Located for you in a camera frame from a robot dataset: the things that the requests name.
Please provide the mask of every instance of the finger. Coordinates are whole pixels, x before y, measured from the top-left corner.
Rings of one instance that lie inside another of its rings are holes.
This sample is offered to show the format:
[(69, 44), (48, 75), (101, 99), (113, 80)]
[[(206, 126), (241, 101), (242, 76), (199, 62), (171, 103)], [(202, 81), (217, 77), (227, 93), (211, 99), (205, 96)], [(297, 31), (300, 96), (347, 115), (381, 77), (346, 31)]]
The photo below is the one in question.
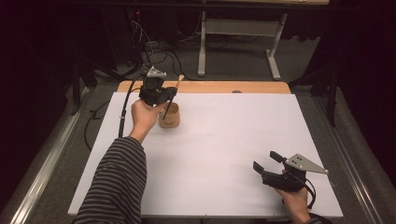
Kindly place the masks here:
[(166, 103), (160, 104), (160, 105), (155, 105), (154, 108), (157, 109), (158, 111), (161, 111), (164, 109), (166, 106)]

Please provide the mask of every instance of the wooden cup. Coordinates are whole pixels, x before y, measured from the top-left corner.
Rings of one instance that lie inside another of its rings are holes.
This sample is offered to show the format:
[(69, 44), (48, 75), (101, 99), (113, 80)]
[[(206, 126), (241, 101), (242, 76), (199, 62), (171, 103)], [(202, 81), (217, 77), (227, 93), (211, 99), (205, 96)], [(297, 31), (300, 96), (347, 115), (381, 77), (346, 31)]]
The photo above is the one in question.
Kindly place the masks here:
[(178, 109), (178, 104), (172, 103), (171, 106), (169, 107), (168, 113), (166, 114), (165, 119), (163, 119), (163, 115), (165, 114), (165, 109), (160, 112), (160, 115), (158, 116), (158, 122), (160, 124), (160, 127), (162, 128), (176, 128), (179, 123), (180, 123), (180, 112)]

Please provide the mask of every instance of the hand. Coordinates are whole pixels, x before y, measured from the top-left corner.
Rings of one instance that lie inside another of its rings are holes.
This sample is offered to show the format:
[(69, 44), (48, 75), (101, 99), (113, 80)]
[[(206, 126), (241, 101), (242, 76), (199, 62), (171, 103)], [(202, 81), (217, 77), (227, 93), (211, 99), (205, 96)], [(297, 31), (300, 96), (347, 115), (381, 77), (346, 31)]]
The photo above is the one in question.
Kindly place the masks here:
[(275, 190), (282, 196), (290, 220), (294, 224), (306, 223), (311, 219), (307, 208), (308, 190), (306, 188), (302, 188), (298, 192), (286, 192), (281, 189)]
[(131, 105), (131, 114), (134, 127), (129, 134), (140, 144), (143, 143), (146, 135), (157, 121), (158, 115), (165, 107), (165, 104), (150, 106), (142, 100), (137, 100)]

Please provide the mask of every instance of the silver gripper plate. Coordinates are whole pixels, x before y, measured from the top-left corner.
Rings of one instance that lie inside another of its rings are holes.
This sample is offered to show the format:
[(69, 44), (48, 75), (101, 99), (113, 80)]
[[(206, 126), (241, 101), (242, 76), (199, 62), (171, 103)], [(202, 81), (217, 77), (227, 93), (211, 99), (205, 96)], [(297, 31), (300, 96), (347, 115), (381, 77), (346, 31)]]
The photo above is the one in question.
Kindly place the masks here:
[(312, 162), (311, 160), (307, 159), (306, 157), (300, 154), (295, 154), (294, 156), (287, 159), (285, 163), (302, 171), (309, 171), (309, 172), (320, 173), (325, 175), (329, 173), (328, 170), (325, 170), (324, 168), (316, 165), (314, 162)]

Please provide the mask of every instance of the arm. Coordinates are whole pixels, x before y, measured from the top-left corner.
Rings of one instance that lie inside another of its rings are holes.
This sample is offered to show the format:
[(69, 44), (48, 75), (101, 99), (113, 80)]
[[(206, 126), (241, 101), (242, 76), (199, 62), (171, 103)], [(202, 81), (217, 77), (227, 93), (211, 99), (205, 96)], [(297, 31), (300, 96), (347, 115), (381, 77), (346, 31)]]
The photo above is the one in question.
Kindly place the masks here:
[(100, 161), (92, 185), (78, 211), (78, 223), (140, 223), (146, 187), (146, 154), (141, 146), (164, 105), (132, 105), (134, 127), (129, 136), (114, 140)]

